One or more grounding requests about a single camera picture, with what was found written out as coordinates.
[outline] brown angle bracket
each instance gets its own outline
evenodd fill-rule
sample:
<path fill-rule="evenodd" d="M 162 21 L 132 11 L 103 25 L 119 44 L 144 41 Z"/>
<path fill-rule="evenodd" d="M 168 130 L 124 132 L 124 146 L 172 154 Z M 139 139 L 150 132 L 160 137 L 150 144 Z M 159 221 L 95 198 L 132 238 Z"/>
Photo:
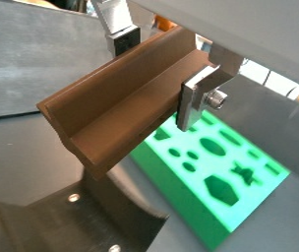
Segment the brown angle bracket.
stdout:
<path fill-rule="evenodd" d="M 180 27 L 158 34 L 37 105 L 100 179 L 178 109 L 182 82 L 211 63 Z"/>

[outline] metal clamp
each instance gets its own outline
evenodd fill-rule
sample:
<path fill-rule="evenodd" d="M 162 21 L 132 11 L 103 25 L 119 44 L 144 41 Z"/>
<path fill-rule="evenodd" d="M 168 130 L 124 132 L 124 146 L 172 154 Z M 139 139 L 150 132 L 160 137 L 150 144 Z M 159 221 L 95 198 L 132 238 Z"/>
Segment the metal clamp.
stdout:
<path fill-rule="evenodd" d="M 132 23 L 126 0 L 95 0 L 92 4 L 107 33 L 110 52 L 116 57 L 140 43 L 140 28 Z"/>
<path fill-rule="evenodd" d="M 183 82 L 178 109 L 178 127 L 183 131 L 198 121 L 207 106 L 214 109 L 222 107 L 227 95 L 217 89 L 237 76 L 243 59 L 213 43 L 209 60 L 218 66 L 203 68 Z"/>

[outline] metal stand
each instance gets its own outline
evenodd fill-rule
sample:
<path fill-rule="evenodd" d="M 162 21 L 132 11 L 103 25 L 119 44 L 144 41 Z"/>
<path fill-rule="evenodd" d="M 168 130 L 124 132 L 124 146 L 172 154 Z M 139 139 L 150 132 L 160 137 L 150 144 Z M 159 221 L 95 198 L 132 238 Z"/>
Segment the metal stand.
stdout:
<path fill-rule="evenodd" d="M 142 206 L 116 178 L 80 182 L 25 207 L 0 203 L 17 251 L 146 251 L 167 215 Z"/>

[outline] green shape sorter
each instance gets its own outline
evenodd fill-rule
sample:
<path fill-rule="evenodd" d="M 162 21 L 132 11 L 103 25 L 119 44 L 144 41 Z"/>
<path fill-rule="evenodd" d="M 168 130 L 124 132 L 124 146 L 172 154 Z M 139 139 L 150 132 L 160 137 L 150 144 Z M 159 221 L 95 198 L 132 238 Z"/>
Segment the green shape sorter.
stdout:
<path fill-rule="evenodd" d="M 187 132 L 172 116 L 131 156 L 211 250 L 289 175 L 207 111 Z"/>

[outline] screw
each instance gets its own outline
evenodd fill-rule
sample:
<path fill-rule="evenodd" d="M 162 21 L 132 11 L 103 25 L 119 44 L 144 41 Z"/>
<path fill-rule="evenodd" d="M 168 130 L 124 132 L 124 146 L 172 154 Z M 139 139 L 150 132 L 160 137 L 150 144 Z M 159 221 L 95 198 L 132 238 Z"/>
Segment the screw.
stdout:
<path fill-rule="evenodd" d="M 223 106 L 226 99 L 227 95 L 223 92 L 214 90 L 207 94 L 205 102 L 211 108 L 219 109 Z"/>
<path fill-rule="evenodd" d="M 110 252 L 120 252 L 122 251 L 122 248 L 119 245 L 114 245 L 110 249 Z"/>
<path fill-rule="evenodd" d="M 82 198 L 82 196 L 80 196 L 78 193 L 75 193 L 75 194 L 72 194 L 72 195 L 68 197 L 68 201 L 69 201 L 71 203 L 74 203 L 74 202 L 76 202 L 80 198 Z"/>

